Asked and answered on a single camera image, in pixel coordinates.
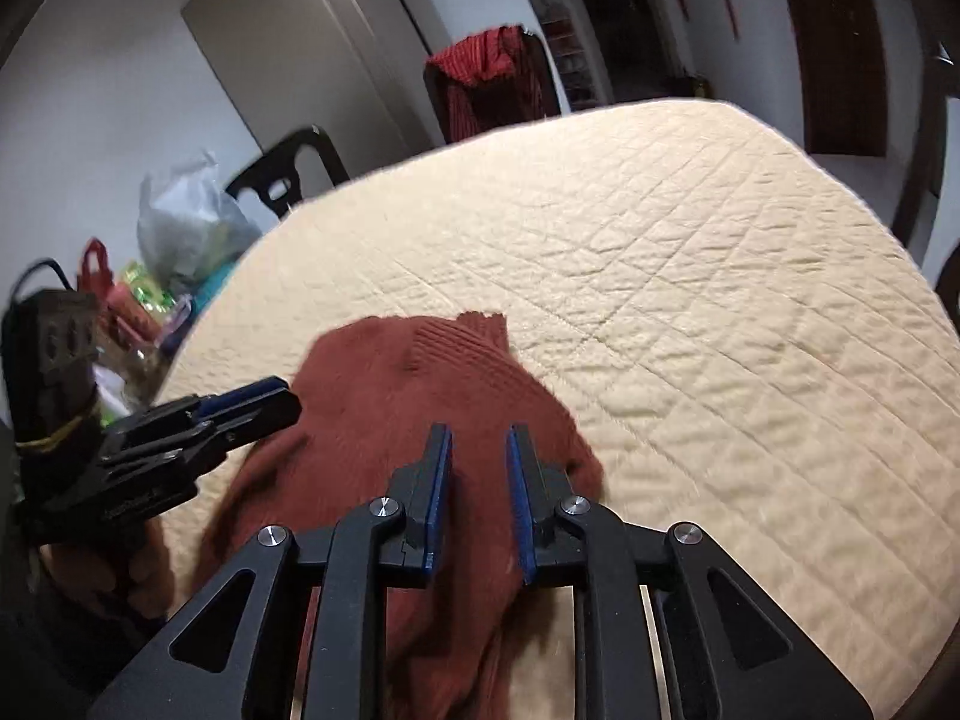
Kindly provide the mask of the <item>left hand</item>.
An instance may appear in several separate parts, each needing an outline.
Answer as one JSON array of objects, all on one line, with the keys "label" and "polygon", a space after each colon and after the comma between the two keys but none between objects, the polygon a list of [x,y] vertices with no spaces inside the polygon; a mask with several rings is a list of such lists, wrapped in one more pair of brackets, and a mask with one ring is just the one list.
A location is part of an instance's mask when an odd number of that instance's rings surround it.
[{"label": "left hand", "polygon": [[53,582],[96,613],[133,611],[158,619],[174,601],[176,579],[159,518],[135,528],[119,548],[44,544],[39,556]]}]

